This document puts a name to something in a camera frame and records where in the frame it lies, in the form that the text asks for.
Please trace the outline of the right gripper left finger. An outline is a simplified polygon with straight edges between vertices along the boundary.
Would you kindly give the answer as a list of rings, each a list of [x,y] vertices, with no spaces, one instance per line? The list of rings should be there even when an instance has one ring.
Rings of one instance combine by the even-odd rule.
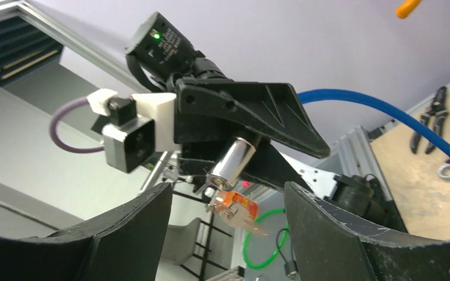
[[[160,183],[48,237],[0,237],[0,280],[154,280],[171,204]]]

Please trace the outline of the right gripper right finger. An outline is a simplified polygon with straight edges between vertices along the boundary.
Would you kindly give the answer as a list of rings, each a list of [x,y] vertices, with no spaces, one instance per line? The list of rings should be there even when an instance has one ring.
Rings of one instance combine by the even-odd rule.
[[[450,240],[377,225],[294,182],[284,202],[301,280],[450,280]]]

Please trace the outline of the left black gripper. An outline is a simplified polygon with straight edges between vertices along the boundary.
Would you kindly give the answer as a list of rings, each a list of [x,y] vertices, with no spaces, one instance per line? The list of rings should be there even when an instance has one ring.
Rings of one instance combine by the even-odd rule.
[[[178,164],[184,172],[208,172],[234,136],[257,150],[244,169],[244,180],[284,192],[286,182],[312,189],[287,160],[261,136],[316,158],[329,156],[329,145],[312,125],[288,83],[233,81],[223,78],[175,78],[175,141],[182,145]]]

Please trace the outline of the blue lock key bunch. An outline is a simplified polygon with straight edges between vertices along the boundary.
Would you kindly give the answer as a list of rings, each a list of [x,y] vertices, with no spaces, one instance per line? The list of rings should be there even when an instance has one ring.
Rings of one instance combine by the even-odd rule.
[[[210,202],[205,205],[207,213],[217,212],[222,217],[232,219],[237,211],[233,211],[231,206],[234,205],[235,191],[223,191],[208,187],[204,191],[204,195],[210,198]]]

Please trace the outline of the blue cable lock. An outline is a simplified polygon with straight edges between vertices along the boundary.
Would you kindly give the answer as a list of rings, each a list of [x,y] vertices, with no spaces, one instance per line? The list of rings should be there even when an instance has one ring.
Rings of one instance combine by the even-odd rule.
[[[354,102],[381,111],[427,138],[450,157],[450,144],[404,111],[378,98],[341,89],[317,89],[298,95],[291,90],[281,95],[263,91],[262,105],[255,106],[259,111],[260,136],[313,157],[327,157],[329,147],[314,129],[303,109],[303,104],[325,100]]]

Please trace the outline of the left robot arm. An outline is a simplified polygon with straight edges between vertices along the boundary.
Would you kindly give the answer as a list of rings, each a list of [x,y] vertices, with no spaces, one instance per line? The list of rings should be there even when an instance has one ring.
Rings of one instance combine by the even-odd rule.
[[[317,158],[329,155],[292,85],[227,78],[159,12],[139,27],[125,58],[131,74],[158,98],[169,91],[165,116],[178,162],[220,189],[213,208],[227,219],[236,220],[239,207],[245,220],[257,215],[234,190],[239,180],[279,191],[287,181],[301,182],[272,141]]]

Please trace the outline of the grey chair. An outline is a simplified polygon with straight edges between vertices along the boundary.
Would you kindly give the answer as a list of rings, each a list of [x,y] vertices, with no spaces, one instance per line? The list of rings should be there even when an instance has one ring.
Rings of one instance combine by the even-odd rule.
[[[210,259],[211,239],[213,234],[220,233],[232,238],[233,235],[215,224],[216,215],[212,214],[208,221],[195,218],[186,225],[169,225],[161,259],[167,263],[178,266],[190,274],[194,280],[205,280],[206,269],[210,265],[223,271],[229,270]],[[200,261],[200,269],[195,272],[185,265],[189,259],[195,258]]]

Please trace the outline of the orange drink bottle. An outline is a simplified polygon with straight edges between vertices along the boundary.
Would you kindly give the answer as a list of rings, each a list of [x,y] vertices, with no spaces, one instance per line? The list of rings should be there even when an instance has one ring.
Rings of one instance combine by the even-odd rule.
[[[246,196],[238,192],[236,193],[237,194],[233,198],[234,205],[232,205],[231,208],[233,211],[237,212],[232,219],[222,217],[217,212],[214,213],[217,213],[226,224],[233,228],[241,228],[261,237],[267,236],[268,232],[262,229],[259,224],[255,222],[258,216],[258,204]]]

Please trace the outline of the orange pipe valve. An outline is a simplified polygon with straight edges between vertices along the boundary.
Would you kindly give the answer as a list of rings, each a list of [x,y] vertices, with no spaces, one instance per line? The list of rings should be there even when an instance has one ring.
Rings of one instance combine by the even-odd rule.
[[[420,5],[422,0],[405,0],[395,10],[395,14],[399,19],[407,19]]]

